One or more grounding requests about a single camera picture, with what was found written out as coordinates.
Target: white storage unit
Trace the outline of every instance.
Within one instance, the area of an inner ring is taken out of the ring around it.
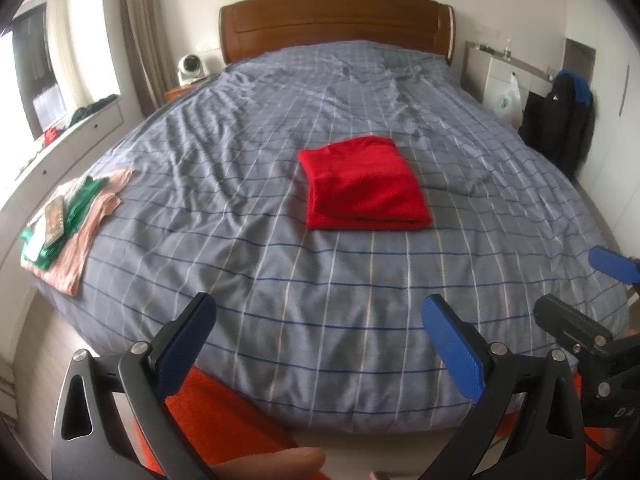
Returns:
[[[55,186],[83,174],[128,132],[115,100],[47,146],[8,190],[0,206],[0,359],[7,363],[35,292],[33,276],[20,267],[20,231]]]
[[[523,110],[530,92],[544,97],[551,90],[548,76],[542,70],[513,57],[505,59],[467,44],[460,84],[486,108],[498,111],[502,96],[509,90],[511,74],[518,81]]]
[[[578,183],[623,253],[640,255],[640,53],[606,0],[567,0],[566,35],[596,50],[596,121]]]

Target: blue gripper pad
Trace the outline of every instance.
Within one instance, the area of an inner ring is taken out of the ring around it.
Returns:
[[[156,364],[154,393],[156,399],[160,401],[178,393],[216,323],[218,306],[209,294],[202,292],[197,294],[192,303],[187,307],[189,309],[194,306],[190,315],[186,319],[181,319],[181,314],[173,322],[181,324],[181,326]]]
[[[463,336],[462,323],[439,294],[433,294],[424,300],[422,326],[429,334],[460,394],[478,402],[484,391],[484,369],[477,353]]]
[[[626,285],[640,283],[640,262],[600,246],[589,251],[589,264]]]

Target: wrinkled bedsheet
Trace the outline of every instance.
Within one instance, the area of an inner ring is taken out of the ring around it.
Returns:
[[[391,137],[434,217],[420,232],[305,228],[297,160]],[[489,341],[544,355],[531,313],[553,293],[626,330],[626,291],[592,270],[602,244],[567,179],[463,92],[442,57],[364,41],[228,66],[90,170],[135,168],[80,294],[41,290],[100,352],[149,340],[199,291],[219,303],[197,365],[285,424],[405,432],[469,409],[421,328],[439,293]]]

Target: pink cloth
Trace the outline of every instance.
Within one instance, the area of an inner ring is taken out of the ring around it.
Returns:
[[[98,177],[108,176],[109,182],[94,198],[80,230],[69,238],[49,269],[39,269],[24,258],[20,259],[20,265],[63,294],[75,296],[78,293],[84,262],[100,227],[100,221],[120,205],[116,193],[131,179],[133,172],[134,170],[119,170]]]

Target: nightstand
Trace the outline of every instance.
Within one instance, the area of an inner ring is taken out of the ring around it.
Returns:
[[[512,73],[518,80],[523,110],[530,92],[545,97],[551,91],[552,83],[542,70],[514,57],[506,59],[484,52],[477,44],[466,42],[460,86],[486,108],[499,109],[502,96],[509,89]]]
[[[176,88],[167,90],[164,93],[164,102],[168,103],[169,101],[172,101],[177,97],[180,97],[182,94],[187,93],[189,90],[193,90],[194,88],[196,88],[196,86],[201,85],[204,82],[210,81],[213,77],[216,77],[217,75],[218,74],[208,75],[203,79],[199,79],[198,81],[191,83],[190,85],[177,86]]]

